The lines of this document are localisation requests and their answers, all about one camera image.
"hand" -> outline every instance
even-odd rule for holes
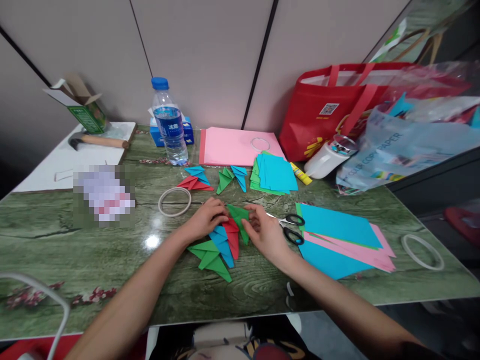
[[[178,232],[185,237],[188,244],[191,244],[207,236],[217,225],[228,220],[225,204],[220,199],[211,197],[178,228]]]
[[[250,211],[250,222],[242,219],[241,224],[251,242],[267,260],[283,271],[295,253],[285,240],[279,221],[268,216],[261,205],[248,204],[245,209]]]

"green table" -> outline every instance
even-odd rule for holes
[[[141,163],[164,157],[165,151],[154,146],[147,126],[138,129],[144,133],[134,136],[123,160],[123,164],[135,167],[135,226],[75,228],[71,191],[11,193],[0,203],[0,271],[23,272],[47,284],[64,282],[58,291],[70,301],[96,287],[119,289],[152,253],[151,245],[157,237],[165,239],[212,195],[210,191],[193,191],[186,214],[177,218],[161,216],[157,209],[159,196],[188,174],[163,163]],[[193,163],[198,159],[198,145],[189,146]],[[205,171],[215,189],[218,172],[215,167]],[[177,204],[184,201],[181,196],[169,197],[170,206],[181,206]],[[309,202],[362,216],[379,225],[397,255],[393,259],[396,272],[371,269],[361,276],[340,280],[375,305],[480,296],[479,282],[385,187],[359,196],[338,197],[325,182],[314,181],[309,186],[300,184],[298,192],[279,197],[248,186],[243,193],[233,181],[220,198],[235,206],[261,204],[277,216],[294,212],[295,202]],[[432,244],[442,255],[445,269],[431,271],[416,264],[401,247],[404,234],[419,235]],[[412,242],[411,248],[423,261],[432,263],[421,245]],[[230,284],[212,271],[200,271],[198,265],[199,259],[189,252],[180,257],[158,299],[152,325],[291,312],[286,305],[289,279],[251,243],[240,245],[240,257],[230,269]],[[62,319],[62,308],[47,298],[34,307],[9,309],[8,294],[20,286],[13,280],[0,281],[0,339],[53,335]],[[319,309],[297,285],[292,284],[292,288],[295,296],[289,303],[293,311]],[[84,331],[107,302],[104,299],[73,307],[65,333]]]

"scissors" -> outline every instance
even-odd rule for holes
[[[285,216],[285,218],[279,219],[278,217],[273,216],[273,215],[269,214],[268,212],[266,214],[269,217],[272,217],[272,218],[275,218],[275,219],[278,220],[278,223],[282,227],[283,234],[285,235],[287,240],[291,241],[292,243],[294,243],[297,246],[302,245],[305,242],[305,239],[301,234],[299,234],[296,231],[293,231],[292,229],[288,228],[286,225],[283,224],[283,223],[288,223],[288,224],[293,224],[293,225],[297,225],[297,226],[305,225],[305,220],[304,220],[303,217],[301,217],[297,214],[294,214],[294,213],[289,213]]]

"red bag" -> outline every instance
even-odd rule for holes
[[[342,64],[300,76],[279,137],[288,161],[308,160],[337,133],[358,138],[389,81],[406,66],[412,64]],[[373,83],[360,86],[366,79]]]

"water bottle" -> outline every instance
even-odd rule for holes
[[[151,85],[155,90],[151,110],[165,142],[165,151],[172,165],[185,165],[189,159],[184,139],[182,113],[169,94],[169,82],[164,77],[153,77]]]

